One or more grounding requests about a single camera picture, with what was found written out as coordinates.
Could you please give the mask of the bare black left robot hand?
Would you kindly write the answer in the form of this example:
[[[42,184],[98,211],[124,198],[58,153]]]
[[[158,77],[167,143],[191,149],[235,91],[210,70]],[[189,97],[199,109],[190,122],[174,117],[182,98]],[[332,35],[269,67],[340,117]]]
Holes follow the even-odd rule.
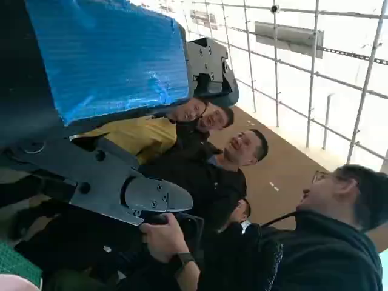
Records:
[[[144,211],[191,209],[186,190],[144,177],[114,143],[88,151],[70,138],[193,97],[236,104],[227,58],[213,39],[186,41],[173,18],[128,1],[2,1],[1,166],[70,184],[57,199],[135,226]]]

